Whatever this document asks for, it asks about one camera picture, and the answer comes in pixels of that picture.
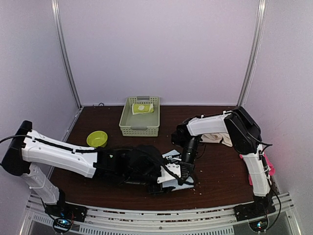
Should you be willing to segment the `light blue towel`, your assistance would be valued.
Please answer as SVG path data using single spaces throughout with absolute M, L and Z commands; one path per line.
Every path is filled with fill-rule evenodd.
M 188 174 L 183 176 L 181 154 L 177 150 L 162 154 L 162 157 L 166 163 L 161 166 L 161 175 L 157 178 L 157 183 L 162 189 L 177 191 L 194 187 L 194 179 Z

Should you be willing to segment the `pale green plastic basket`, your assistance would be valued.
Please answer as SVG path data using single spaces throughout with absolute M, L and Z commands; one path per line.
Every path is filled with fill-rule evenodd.
M 151 113 L 135 113 L 135 106 L 152 107 Z M 157 137 L 160 126 L 158 96 L 130 96 L 126 100 L 119 127 L 124 137 Z

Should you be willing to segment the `green patterned towel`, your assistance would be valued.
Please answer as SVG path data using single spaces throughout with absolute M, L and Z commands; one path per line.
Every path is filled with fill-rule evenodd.
M 154 104 L 153 103 L 133 103 L 132 104 L 132 114 L 148 114 L 154 112 Z

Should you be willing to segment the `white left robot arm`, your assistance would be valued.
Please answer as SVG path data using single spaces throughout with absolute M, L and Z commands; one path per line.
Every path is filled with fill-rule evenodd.
M 24 177 L 29 187 L 51 205 L 59 217 L 68 216 L 70 206 L 63 201 L 64 192 L 40 172 L 37 164 L 116 185 L 144 185 L 150 194 L 181 190 L 187 182 L 188 175 L 183 172 L 178 154 L 163 155 L 153 145 L 73 145 L 40 134 L 27 120 L 22 122 L 14 135 L 1 139 L 1 142 L 6 141 L 10 144 L 0 165 L 9 174 Z

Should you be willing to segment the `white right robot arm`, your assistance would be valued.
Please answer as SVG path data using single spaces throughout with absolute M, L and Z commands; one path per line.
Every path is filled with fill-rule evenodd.
M 253 193 L 266 197 L 270 192 L 270 179 L 266 161 L 263 160 L 261 129 L 244 107 L 239 106 L 215 116 L 194 116 L 186 119 L 171 134 L 172 144 L 187 150 L 182 155 L 185 162 L 192 164 L 195 151 L 204 134 L 229 134 L 232 146 L 242 155 L 252 180 Z

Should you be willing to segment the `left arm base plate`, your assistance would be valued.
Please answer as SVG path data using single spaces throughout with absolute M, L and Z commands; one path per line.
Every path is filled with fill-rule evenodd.
M 87 207 L 68 204 L 61 208 L 57 205 L 45 205 L 45 212 L 54 217 L 61 217 L 75 222 L 84 222 L 87 215 Z

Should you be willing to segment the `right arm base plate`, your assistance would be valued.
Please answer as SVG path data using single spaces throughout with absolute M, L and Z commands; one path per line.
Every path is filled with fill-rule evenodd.
M 236 220 L 244 221 L 251 220 L 258 217 L 266 217 L 270 213 L 276 212 L 276 208 L 273 204 L 269 204 L 265 207 L 262 203 L 248 203 L 248 204 L 239 204 L 234 208 L 234 214 Z

